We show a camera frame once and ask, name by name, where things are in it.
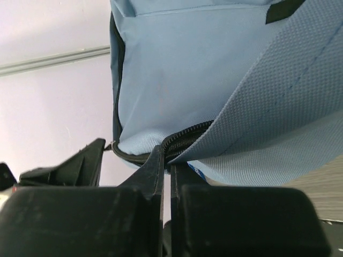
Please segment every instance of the black object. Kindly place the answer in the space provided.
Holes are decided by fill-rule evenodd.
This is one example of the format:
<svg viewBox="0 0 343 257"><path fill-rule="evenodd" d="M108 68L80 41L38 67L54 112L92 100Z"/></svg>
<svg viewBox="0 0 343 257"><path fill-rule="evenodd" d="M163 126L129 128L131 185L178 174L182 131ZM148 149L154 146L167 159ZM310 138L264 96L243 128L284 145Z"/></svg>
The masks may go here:
<svg viewBox="0 0 343 257"><path fill-rule="evenodd" d="M87 147L89 154L81 151L58 166L63 175L99 174L105 141L95 142ZM162 240L165 168L172 180L171 223ZM46 187L43 183L66 183L63 176L56 182L56 175L49 180L44 172L31 174L25 179L34 178L40 187L29 183L31 187L14 193L0 213L1 257L326 257L330 245L323 229L333 256L340 256L343 225L321 223L302 192L212 187L185 163L166 165L161 146L118 187Z"/></svg>
<svg viewBox="0 0 343 257"><path fill-rule="evenodd" d="M0 191L6 190L17 183L10 168L5 163L0 163Z"/></svg>
<svg viewBox="0 0 343 257"><path fill-rule="evenodd" d="M289 18L304 2L305 0L284 0L272 4L267 11L266 24Z"/></svg>

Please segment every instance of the black fabric patch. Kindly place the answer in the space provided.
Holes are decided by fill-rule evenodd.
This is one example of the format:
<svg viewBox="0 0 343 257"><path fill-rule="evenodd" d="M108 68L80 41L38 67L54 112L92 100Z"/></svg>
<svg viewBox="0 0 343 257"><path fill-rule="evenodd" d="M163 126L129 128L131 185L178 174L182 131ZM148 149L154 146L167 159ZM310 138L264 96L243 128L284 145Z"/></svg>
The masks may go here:
<svg viewBox="0 0 343 257"><path fill-rule="evenodd" d="M305 2L305 0L284 0L277 4L272 4L267 12L266 24L286 19Z"/></svg>

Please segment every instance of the blue fabric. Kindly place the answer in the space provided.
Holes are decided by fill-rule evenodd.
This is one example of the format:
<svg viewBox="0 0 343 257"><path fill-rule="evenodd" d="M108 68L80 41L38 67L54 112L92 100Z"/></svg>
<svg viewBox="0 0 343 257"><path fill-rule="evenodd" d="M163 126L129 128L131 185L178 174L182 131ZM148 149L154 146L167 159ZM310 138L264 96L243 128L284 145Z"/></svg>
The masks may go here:
<svg viewBox="0 0 343 257"><path fill-rule="evenodd" d="M173 162L251 186L286 183L343 153L342 0L307 0L268 25L275 1L158 2L112 1L126 44L122 151L148 153L215 119Z"/></svg>

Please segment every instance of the wooden surface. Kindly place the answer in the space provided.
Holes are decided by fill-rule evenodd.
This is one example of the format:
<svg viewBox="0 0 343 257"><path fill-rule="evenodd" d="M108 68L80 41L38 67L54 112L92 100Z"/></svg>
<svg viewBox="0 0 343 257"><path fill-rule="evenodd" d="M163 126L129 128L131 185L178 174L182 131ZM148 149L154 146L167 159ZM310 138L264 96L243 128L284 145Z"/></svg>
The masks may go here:
<svg viewBox="0 0 343 257"><path fill-rule="evenodd" d="M214 186L223 185L210 179L208 182ZM284 186L305 192L320 218L343 221L343 155Z"/></svg>

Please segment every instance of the textured blue fabric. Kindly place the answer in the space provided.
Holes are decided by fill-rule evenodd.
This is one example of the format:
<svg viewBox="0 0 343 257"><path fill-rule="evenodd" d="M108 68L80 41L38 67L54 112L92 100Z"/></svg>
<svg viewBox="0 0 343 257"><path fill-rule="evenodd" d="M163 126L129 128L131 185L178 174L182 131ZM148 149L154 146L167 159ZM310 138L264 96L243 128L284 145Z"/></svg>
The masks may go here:
<svg viewBox="0 0 343 257"><path fill-rule="evenodd" d="M215 119L173 162L251 186L286 183L343 153L342 0L307 0L268 25L269 1L151 13L132 0L130 15L124 2L113 2L128 53L122 151L150 152Z"/></svg>

